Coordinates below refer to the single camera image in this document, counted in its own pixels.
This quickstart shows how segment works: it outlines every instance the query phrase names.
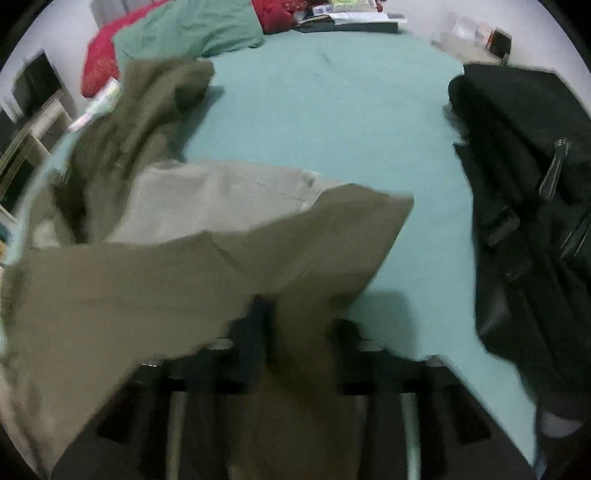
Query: green pillowcase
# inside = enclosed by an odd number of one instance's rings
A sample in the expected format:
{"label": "green pillowcase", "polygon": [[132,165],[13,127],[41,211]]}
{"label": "green pillowcase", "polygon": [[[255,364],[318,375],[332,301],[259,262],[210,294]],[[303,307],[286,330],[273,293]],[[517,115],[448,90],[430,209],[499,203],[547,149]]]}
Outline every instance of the green pillowcase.
{"label": "green pillowcase", "polygon": [[134,59],[197,59],[263,42],[250,0],[171,0],[113,38],[121,73]]}

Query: zipper pull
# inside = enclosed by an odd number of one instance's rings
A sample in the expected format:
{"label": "zipper pull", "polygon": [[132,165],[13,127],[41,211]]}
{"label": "zipper pull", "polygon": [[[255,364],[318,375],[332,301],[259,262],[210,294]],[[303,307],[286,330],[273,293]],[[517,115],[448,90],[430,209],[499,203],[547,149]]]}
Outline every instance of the zipper pull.
{"label": "zipper pull", "polygon": [[560,171],[562,165],[566,159],[566,155],[569,154],[569,141],[566,138],[561,138],[554,144],[554,158],[550,164],[550,168],[544,180],[540,183],[538,189],[538,195],[542,200],[548,201],[554,197],[556,192],[556,186],[558,185],[558,178],[560,177]]}
{"label": "zipper pull", "polygon": [[591,226],[591,212],[587,212],[577,227],[568,234],[560,246],[560,258],[569,260],[574,258],[587,240]]}

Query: red pillow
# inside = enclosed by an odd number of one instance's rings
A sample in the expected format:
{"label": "red pillow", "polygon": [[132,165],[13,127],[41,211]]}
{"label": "red pillow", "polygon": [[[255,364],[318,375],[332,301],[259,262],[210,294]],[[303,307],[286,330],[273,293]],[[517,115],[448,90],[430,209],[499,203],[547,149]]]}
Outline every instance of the red pillow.
{"label": "red pillow", "polygon": [[138,8],[118,18],[111,23],[106,24],[99,30],[97,35],[88,44],[84,71],[82,73],[82,95],[86,98],[92,98],[109,81],[110,77],[119,78],[119,69],[115,61],[115,48],[113,46],[113,37],[115,34],[127,25],[137,22],[145,17],[154,8],[166,3],[168,0],[158,0],[153,4]]}
{"label": "red pillow", "polygon": [[294,25],[294,13],[307,7],[306,0],[252,0],[264,33],[289,30]]}

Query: papers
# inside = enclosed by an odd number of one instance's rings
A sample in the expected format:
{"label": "papers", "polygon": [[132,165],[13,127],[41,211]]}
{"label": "papers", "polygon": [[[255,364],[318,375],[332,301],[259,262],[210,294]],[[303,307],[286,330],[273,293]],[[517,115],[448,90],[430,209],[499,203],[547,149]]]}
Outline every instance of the papers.
{"label": "papers", "polygon": [[399,15],[389,17],[385,12],[341,12],[328,14],[330,18],[335,21],[336,25],[345,23],[383,23],[383,22],[394,22],[394,23],[406,23],[407,20]]}

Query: bed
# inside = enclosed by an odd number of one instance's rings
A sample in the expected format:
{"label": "bed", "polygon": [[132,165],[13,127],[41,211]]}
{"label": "bed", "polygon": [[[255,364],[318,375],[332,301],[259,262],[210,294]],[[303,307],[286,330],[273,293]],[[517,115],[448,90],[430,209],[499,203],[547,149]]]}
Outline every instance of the bed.
{"label": "bed", "polygon": [[[515,368],[487,354],[474,329],[472,195],[446,116],[447,85],[462,65],[409,34],[310,33],[267,37],[211,59],[205,106],[184,127],[184,156],[305,168],[415,205],[350,318],[400,355],[443,355],[524,456],[534,459],[534,405]],[[77,133],[54,150],[62,168]],[[7,263],[20,254],[17,229]]]}

